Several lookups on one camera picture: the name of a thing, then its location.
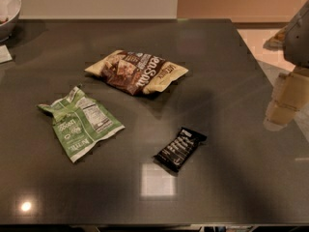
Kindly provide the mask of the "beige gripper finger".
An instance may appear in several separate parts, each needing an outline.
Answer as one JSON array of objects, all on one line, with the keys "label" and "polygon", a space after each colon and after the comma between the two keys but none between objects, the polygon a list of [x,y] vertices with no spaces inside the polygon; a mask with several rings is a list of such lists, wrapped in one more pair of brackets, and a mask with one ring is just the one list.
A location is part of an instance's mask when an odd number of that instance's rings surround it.
[{"label": "beige gripper finger", "polygon": [[299,111],[309,102],[309,69],[295,67],[289,73],[281,72],[271,96],[279,105]]},{"label": "beige gripper finger", "polygon": [[294,118],[295,111],[288,107],[280,106],[276,101],[268,104],[266,111],[266,120],[275,125],[286,126]]}]

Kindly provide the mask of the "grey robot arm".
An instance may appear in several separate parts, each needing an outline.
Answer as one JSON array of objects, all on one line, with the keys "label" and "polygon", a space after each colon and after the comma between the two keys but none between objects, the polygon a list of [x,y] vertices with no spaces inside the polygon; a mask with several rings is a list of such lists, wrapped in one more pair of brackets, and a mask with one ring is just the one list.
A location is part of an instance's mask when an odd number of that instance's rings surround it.
[{"label": "grey robot arm", "polygon": [[285,128],[309,102],[309,1],[285,27],[281,39],[284,59],[295,68],[280,73],[274,82],[264,120],[269,131]]}]

